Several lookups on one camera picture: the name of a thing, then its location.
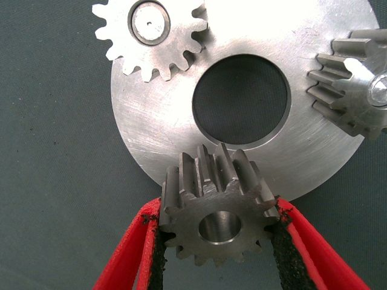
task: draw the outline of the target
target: silver gear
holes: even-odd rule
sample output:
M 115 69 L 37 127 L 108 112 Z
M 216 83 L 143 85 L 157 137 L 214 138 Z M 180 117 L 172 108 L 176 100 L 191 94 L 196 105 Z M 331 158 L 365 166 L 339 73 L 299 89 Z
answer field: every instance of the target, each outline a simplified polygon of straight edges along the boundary
M 161 199 L 161 230 L 176 235 L 166 246 L 181 259 L 194 255 L 199 266 L 260 252 L 259 239 L 270 237 L 264 228 L 279 219 L 255 162 L 242 150 L 230 156 L 224 144 L 213 155 L 200 146 L 195 159 L 182 153 L 179 167 L 167 170 Z
M 200 53 L 202 46 L 193 40 L 194 31 L 207 29 L 207 21 L 193 17 L 203 7 L 203 0 L 109 0 L 93 5 L 93 13 L 106 20 L 96 31 L 98 39 L 113 42 L 106 56 L 124 58 L 123 73 L 141 68 L 144 82 L 158 70 L 164 80 L 171 79 L 171 66 L 189 68 L 185 51 Z
M 358 30 L 320 54 L 324 66 L 309 76 L 319 83 L 308 93 L 327 119 L 351 136 L 375 140 L 387 128 L 387 30 Z

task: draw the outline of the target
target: spur gear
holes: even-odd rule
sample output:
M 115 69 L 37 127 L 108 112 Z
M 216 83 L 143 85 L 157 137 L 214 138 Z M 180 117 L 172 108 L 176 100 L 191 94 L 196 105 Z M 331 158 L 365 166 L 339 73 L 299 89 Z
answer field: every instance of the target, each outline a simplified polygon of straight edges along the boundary
M 180 259 L 194 255 L 199 266 L 260 252 L 259 239 L 270 237 L 264 228 L 279 219 L 255 162 L 242 150 L 230 156 L 224 144 L 213 155 L 200 146 L 195 159 L 182 153 L 179 167 L 167 170 L 161 199 L 161 230 L 175 234 L 166 246 L 177 247 Z
M 172 65 L 183 71 L 189 68 L 185 51 L 202 50 L 191 37 L 193 32 L 207 29 L 207 21 L 194 17 L 202 7 L 201 0 L 109 0 L 106 5 L 93 5 L 93 13 L 106 20 L 96 36 L 113 42 L 106 56 L 109 60 L 123 57 L 124 74 L 140 67 L 144 82 L 152 79 L 155 70 L 170 80 Z
M 387 30 L 357 30 L 320 54 L 324 66 L 309 76 L 313 107 L 351 136 L 375 140 L 387 128 Z

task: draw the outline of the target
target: metal disc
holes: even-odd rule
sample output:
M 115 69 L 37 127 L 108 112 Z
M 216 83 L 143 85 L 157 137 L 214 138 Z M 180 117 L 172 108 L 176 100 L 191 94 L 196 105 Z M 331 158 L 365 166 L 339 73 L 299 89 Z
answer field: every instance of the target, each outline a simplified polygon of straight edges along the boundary
M 276 65 L 288 83 L 288 103 L 277 127 L 265 138 L 227 148 L 244 149 L 256 161 L 274 195 L 302 196 L 334 175 L 360 146 L 312 108 L 307 77 L 319 69 L 318 53 L 332 53 L 331 41 L 358 29 L 378 28 L 367 0 L 241 0 L 232 5 L 206 1 L 209 32 L 206 49 L 192 67 L 169 82 L 160 77 L 144 83 L 136 72 L 122 73 L 122 59 L 112 67 L 112 104 L 122 138 L 141 168 L 157 183 L 178 155 L 195 156 L 217 140 L 195 122 L 192 97 L 201 76 L 213 64 L 236 54 L 253 54 Z

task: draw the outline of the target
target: circular metal plate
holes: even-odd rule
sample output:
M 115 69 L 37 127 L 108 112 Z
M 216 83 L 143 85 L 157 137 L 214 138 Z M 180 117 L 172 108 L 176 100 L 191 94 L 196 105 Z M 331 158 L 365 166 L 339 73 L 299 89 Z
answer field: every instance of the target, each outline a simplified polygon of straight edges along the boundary
M 201 76 L 214 63 L 236 54 L 254 54 L 274 63 L 288 82 L 286 112 L 264 139 L 245 145 L 274 195 L 288 200 L 302 196 L 335 174 L 357 150 L 363 137 L 350 137 L 312 108 L 306 90 L 316 83 L 307 73 L 320 68 L 317 53 L 331 53 L 335 38 L 358 29 L 378 28 L 367 0 L 241 0 L 232 5 L 207 0 L 209 33 L 206 49 L 192 67 L 170 82 L 150 83 L 139 72 L 122 73 L 122 59 L 112 67 L 111 92 L 115 119 L 129 151 L 156 182 L 178 155 L 195 156 L 199 144 L 212 152 L 216 140 L 195 122 L 192 97 Z

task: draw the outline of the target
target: machined metal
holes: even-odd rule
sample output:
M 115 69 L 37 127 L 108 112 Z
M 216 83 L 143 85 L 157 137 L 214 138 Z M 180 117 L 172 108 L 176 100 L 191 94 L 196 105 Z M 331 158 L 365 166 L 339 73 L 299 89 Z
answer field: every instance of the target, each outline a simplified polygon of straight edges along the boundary
M 387 128 L 387 30 L 358 30 L 332 43 L 333 55 L 320 54 L 324 66 L 309 76 L 313 105 L 351 136 L 376 139 Z
M 202 50 L 192 33 L 207 29 L 207 21 L 196 17 L 203 10 L 200 0 L 109 0 L 93 6 L 93 13 L 106 19 L 96 36 L 113 42 L 106 56 L 123 61 L 124 74 L 141 68 L 144 82 L 150 82 L 156 71 L 163 80 L 170 80 L 174 67 L 189 69 L 185 51 Z
M 166 242 L 177 257 L 195 256 L 195 264 L 227 258 L 238 262 L 243 252 L 260 252 L 265 227 L 278 221 L 276 199 L 256 164 L 242 150 L 229 155 L 218 145 L 214 154 L 198 147 L 196 158 L 180 155 L 163 183 L 160 228 L 176 236 Z
M 205 50 L 170 82 L 155 78 L 143 83 L 139 72 L 122 74 L 123 59 L 113 62 L 112 105 L 123 141 L 141 168 L 162 184 L 167 167 L 178 164 L 181 152 L 194 156 L 199 144 L 213 152 L 220 142 L 197 124 L 192 110 L 202 75 L 226 57 L 260 56 L 286 78 L 285 114 L 265 138 L 226 146 L 231 151 L 242 148 L 256 161 L 274 195 L 292 200 L 310 192 L 349 160 L 363 137 L 349 136 L 312 108 L 315 99 L 307 90 L 317 81 L 307 74 L 321 69 L 316 55 L 331 53 L 332 39 L 379 27 L 369 2 L 240 0 L 235 5 L 206 0 L 205 6 L 203 18 L 210 24 L 200 40 Z

